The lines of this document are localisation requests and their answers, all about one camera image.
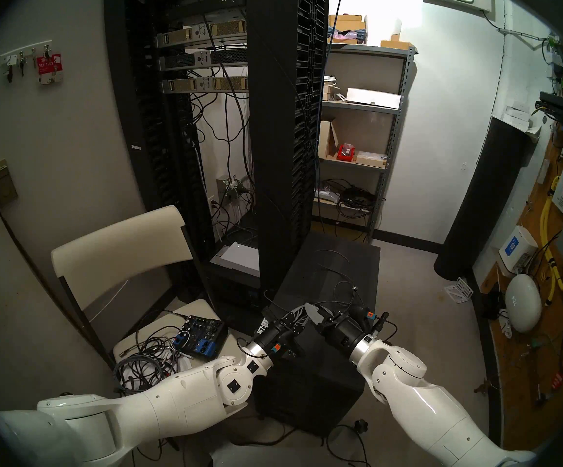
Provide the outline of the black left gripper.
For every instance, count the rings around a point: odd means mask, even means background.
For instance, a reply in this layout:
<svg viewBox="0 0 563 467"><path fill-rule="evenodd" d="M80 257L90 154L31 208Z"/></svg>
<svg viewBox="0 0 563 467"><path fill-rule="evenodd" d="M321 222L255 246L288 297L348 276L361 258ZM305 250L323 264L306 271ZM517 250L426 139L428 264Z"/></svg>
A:
<svg viewBox="0 0 563 467"><path fill-rule="evenodd" d="M306 352L296 338L312 323L309 317L312 308L312 304L305 303L281 319L269 321L268 326L257 333L257 344L270 358L283 356L288 351L295 357L304 357Z"/></svg>

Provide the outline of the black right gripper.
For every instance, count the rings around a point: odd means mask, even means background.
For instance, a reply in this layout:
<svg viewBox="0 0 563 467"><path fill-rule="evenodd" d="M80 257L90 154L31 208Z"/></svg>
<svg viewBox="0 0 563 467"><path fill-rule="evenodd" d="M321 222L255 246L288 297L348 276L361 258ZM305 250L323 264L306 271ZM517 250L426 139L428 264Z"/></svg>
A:
<svg viewBox="0 0 563 467"><path fill-rule="evenodd" d="M327 344L347 359L371 330L372 312L368 308L349 308L347 312L332 313L327 308L305 303L304 310L308 318L318 325L318 332Z"/></svg>

